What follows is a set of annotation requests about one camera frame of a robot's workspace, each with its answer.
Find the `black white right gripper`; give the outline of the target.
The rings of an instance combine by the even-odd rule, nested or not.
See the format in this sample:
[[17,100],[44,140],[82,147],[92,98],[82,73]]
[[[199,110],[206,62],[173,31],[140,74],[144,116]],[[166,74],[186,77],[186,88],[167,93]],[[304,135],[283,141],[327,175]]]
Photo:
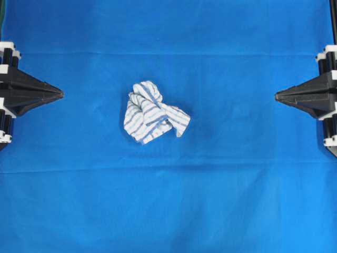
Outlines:
[[336,45],[327,45],[316,62],[320,76],[277,92],[275,100],[321,121],[323,144],[336,157]]

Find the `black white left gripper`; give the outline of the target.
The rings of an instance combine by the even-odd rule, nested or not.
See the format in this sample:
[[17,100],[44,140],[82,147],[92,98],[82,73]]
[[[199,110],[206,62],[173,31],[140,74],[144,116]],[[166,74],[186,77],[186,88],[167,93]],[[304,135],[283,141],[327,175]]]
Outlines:
[[[17,69],[20,59],[13,42],[1,41],[1,151],[12,142],[17,116],[64,97],[59,88]],[[33,91],[10,91],[12,86]]]

